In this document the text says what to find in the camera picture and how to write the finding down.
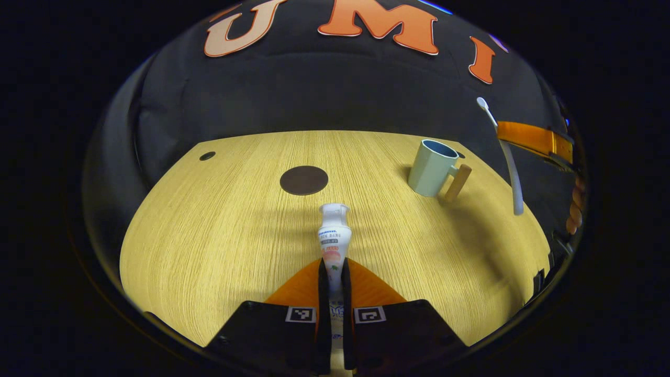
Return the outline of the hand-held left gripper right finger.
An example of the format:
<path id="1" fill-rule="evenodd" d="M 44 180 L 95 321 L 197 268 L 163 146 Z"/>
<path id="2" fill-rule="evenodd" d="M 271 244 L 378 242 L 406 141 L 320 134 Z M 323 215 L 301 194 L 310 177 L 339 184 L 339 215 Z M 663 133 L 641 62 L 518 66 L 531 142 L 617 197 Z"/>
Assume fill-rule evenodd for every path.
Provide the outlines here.
<path id="1" fill-rule="evenodd" d="M 342 282 L 344 365 L 355 376 L 429 376 L 466 353 L 428 300 L 403 298 L 350 258 Z"/>

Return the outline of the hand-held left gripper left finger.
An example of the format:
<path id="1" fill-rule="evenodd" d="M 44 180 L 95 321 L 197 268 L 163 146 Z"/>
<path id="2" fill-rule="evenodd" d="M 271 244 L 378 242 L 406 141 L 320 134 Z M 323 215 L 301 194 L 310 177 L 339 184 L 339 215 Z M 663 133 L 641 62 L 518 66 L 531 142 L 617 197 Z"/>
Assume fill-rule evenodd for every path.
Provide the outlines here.
<path id="1" fill-rule="evenodd" d="M 263 302 L 244 301 L 204 349 L 245 376 L 330 372 L 328 277 L 315 260 Z"/>

